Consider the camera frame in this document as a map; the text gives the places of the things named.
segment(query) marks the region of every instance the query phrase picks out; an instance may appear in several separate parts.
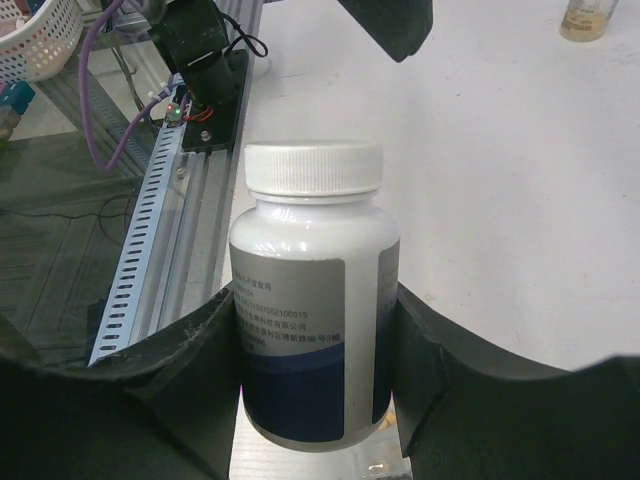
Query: plastic basket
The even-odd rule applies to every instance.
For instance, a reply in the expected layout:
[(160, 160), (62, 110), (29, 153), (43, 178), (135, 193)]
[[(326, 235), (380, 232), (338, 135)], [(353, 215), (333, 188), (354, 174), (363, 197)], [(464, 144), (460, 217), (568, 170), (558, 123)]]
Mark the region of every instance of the plastic basket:
[[(0, 0), (0, 20), (21, 16)], [(83, 20), (76, 0), (48, 0), (31, 20), (0, 38), (0, 82), (39, 82), (56, 75), (76, 48)]]

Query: bottle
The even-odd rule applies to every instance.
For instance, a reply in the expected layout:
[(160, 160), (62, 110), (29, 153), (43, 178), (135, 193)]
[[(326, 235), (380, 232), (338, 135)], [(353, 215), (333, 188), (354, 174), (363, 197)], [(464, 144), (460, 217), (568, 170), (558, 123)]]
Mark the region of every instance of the bottle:
[(574, 42), (602, 37), (620, 0), (570, 0), (560, 34)]
[(382, 148), (252, 144), (245, 166), (256, 208), (234, 222), (230, 251), (247, 415), (289, 449), (355, 445), (391, 392), (400, 233), (373, 205)]

